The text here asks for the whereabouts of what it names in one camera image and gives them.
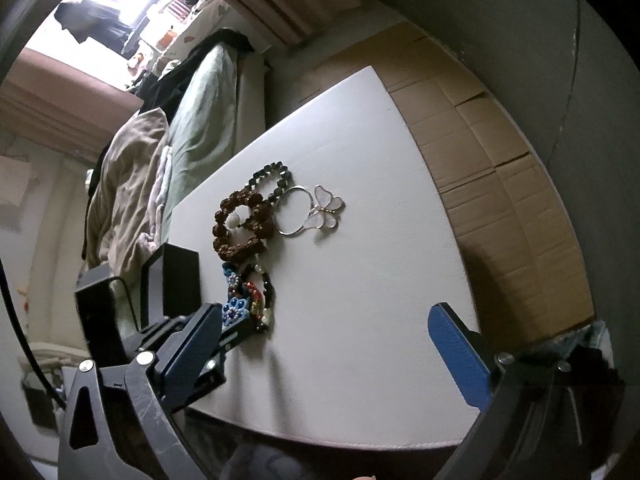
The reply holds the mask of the black jewelry box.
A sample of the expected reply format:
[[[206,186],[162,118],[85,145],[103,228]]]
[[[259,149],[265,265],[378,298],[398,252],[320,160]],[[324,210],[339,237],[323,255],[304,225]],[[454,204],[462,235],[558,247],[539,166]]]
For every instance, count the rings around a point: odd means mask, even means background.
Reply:
[[[142,266],[141,325],[146,327],[163,318],[190,315],[201,304],[198,253],[168,243],[160,246]]]

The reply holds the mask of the white butterfly pendant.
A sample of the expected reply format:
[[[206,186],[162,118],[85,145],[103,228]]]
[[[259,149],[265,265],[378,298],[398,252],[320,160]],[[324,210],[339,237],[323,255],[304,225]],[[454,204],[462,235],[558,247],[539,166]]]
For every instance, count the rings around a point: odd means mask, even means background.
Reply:
[[[338,226],[338,215],[345,207],[344,200],[317,184],[312,193],[314,204],[304,222],[304,229],[334,230]]]

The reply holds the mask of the cardboard sheet on floor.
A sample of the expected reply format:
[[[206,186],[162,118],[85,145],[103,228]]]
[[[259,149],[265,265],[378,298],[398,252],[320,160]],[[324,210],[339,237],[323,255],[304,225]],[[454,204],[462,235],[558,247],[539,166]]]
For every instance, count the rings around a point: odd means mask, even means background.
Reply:
[[[518,350],[590,322],[582,252],[547,171],[483,84],[416,26],[312,63],[295,79],[296,99],[367,66],[431,171],[491,347]]]

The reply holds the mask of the beige blanket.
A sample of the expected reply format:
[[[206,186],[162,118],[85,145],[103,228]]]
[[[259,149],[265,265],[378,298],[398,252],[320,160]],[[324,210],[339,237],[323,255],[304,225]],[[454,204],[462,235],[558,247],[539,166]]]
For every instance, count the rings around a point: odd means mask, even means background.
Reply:
[[[128,285],[140,281],[142,266],[160,247],[171,174],[168,121],[154,108],[120,128],[101,166],[88,203],[85,262],[106,263]]]

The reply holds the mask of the green bed mattress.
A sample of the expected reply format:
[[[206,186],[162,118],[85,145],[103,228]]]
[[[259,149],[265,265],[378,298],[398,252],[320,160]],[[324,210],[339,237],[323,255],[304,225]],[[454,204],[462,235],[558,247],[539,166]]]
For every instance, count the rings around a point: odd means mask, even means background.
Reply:
[[[162,235],[172,211],[228,160],[266,131],[264,58],[226,44],[206,54],[169,126],[171,177]]]

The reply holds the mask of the black clothes on bed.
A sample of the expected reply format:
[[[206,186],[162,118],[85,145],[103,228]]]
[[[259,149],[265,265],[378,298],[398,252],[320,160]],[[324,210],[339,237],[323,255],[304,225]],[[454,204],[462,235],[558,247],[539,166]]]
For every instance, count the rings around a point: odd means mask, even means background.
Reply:
[[[231,28],[216,30],[195,46],[186,59],[162,79],[151,78],[149,84],[146,82],[142,84],[138,93],[138,97],[143,101],[140,113],[160,108],[167,121],[172,122],[193,75],[205,60],[206,55],[218,46],[229,47],[239,55],[247,55],[255,51],[247,36],[240,32]]]

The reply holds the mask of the cluttered window desk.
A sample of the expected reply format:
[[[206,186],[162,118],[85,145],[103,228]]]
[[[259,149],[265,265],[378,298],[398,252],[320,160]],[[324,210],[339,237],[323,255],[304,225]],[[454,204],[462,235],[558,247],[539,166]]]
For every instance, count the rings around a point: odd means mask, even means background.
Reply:
[[[229,12],[224,0],[158,0],[145,11],[127,38],[123,54],[131,53],[127,70],[156,76],[177,64],[218,26]]]

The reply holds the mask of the hanging black garment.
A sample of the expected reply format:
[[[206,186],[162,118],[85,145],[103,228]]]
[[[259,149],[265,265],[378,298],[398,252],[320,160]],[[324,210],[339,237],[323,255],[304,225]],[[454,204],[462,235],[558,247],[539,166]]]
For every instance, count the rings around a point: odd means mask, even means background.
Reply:
[[[61,2],[54,18],[78,44],[92,38],[117,54],[122,53],[131,34],[131,28],[119,19],[119,10],[91,0]]]

